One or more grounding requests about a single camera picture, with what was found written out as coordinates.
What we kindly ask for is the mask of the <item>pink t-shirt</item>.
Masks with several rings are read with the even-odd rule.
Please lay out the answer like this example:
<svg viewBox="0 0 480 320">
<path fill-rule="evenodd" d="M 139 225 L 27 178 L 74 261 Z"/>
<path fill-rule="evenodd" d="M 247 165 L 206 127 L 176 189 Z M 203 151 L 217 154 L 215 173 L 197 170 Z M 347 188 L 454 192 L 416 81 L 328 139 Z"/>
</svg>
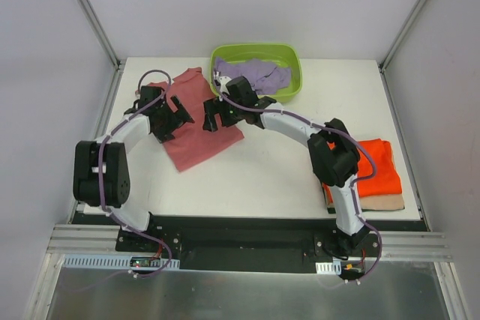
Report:
<svg viewBox="0 0 480 320">
<path fill-rule="evenodd" d="M 235 126 L 222 127 L 214 133 L 203 130 L 203 102 L 213 98 L 213 93 L 200 67 L 187 69 L 173 80 L 172 85 L 166 82 L 151 82 L 148 85 L 160 86 L 167 90 L 169 96 L 167 103 L 174 111 L 176 106 L 170 98 L 177 96 L 195 120 L 194 124 L 187 123 L 175 130 L 173 140 L 162 143 L 178 171 L 186 171 L 244 138 L 243 133 Z"/>
</svg>

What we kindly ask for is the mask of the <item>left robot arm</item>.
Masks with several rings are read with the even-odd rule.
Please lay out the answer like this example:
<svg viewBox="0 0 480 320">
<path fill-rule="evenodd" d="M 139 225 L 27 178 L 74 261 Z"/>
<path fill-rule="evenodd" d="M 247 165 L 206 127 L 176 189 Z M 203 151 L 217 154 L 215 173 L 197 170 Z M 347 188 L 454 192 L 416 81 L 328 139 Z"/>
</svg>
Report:
<svg viewBox="0 0 480 320">
<path fill-rule="evenodd" d="M 75 147 L 73 196 L 99 208 L 123 229 L 136 229 L 132 241 L 143 252 L 158 245 L 158 233 L 149 227 L 150 213 L 131 201 L 128 153 L 144 138 L 153 135 L 160 143 L 173 140 L 173 132 L 194 119 L 178 96 L 166 96 L 166 89 L 147 85 L 139 99 L 126 110 L 116 126 L 92 141 Z"/>
</svg>

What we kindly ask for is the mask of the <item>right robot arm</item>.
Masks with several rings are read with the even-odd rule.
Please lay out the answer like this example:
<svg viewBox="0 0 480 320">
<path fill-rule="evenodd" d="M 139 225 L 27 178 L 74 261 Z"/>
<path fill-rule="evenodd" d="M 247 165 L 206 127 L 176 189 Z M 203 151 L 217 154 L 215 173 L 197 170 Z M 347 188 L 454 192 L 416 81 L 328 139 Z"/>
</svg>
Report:
<svg viewBox="0 0 480 320">
<path fill-rule="evenodd" d="M 218 131 L 216 117 L 219 116 L 223 127 L 245 121 L 305 146 L 313 173 L 324 187 L 324 194 L 334 204 L 336 247 L 346 256 L 354 256 L 361 251 L 370 231 L 361 210 L 356 186 L 361 156 L 344 123 L 334 118 L 317 126 L 286 110 L 271 97 L 258 97 L 243 76 L 230 80 L 226 89 L 218 97 L 203 103 L 205 120 L 202 128 L 209 132 Z"/>
</svg>

